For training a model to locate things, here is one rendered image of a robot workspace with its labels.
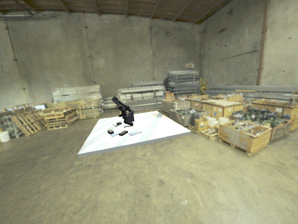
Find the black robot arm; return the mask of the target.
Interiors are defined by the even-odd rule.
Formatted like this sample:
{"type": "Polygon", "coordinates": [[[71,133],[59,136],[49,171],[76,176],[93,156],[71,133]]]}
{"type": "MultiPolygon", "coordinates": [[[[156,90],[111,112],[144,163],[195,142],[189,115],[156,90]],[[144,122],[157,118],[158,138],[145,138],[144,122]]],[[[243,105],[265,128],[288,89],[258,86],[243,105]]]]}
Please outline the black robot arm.
{"type": "MultiPolygon", "coordinates": [[[[127,110],[129,112],[132,111],[132,109],[130,109],[130,107],[128,105],[124,105],[122,102],[120,102],[116,96],[113,97],[112,101],[117,105],[117,108],[119,109],[119,111],[121,111],[121,113],[126,112],[127,110]]],[[[120,114],[119,117],[122,117],[123,114],[120,114]]]]}

